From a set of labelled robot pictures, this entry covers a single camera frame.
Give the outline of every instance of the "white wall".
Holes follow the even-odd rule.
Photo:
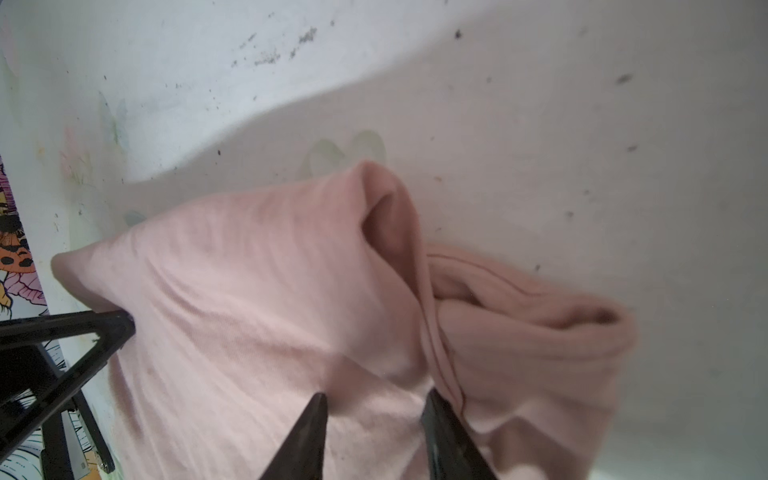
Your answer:
[[[637,314],[596,478],[768,478],[765,2],[284,4],[2,3],[0,154],[52,312],[54,253],[370,129],[428,237]]]

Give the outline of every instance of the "pink illustration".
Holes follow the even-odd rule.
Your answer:
[[[45,305],[45,297],[37,272],[9,273],[3,283],[7,293],[18,295],[35,305]]]

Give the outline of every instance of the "fabric fold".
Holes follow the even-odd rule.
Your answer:
[[[319,390],[326,473],[423,478],[433,385],[500,474],[583,478],[635,337],[610,301],[426,246],[369,162],[195,200],[52,267],[135,318],[110,364],[128,478],[257,478]]]

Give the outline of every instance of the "pink fabric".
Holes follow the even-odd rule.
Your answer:
[[[607,300],[425,247],[371,163],[205,197],[53,269],[136,320],[110,364],[127,478],[258,478],[316,391],[327,478],[424,478],[433,384],[505,478],[584,478],[634,343]]]

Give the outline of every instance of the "colorful illustration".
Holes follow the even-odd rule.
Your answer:
[[[40,315],[48,315],[45,296],[0,158],[0,321]],[[57,340],[47,342],[45,349],[60,369],[67,368]],[[16,400],[27,407],[35,401],[35,398],[28,391],[26,394],[22,393]],[[88,469],[91,471],[91,474],[84,478],[98,479],[95,454],[81,426],[78,413],[70,412],[69,417],[85,453]],[[37,430],[16,452],[0,464],[0,480],[42,480],[40,471],[42,449],[42,434]]]

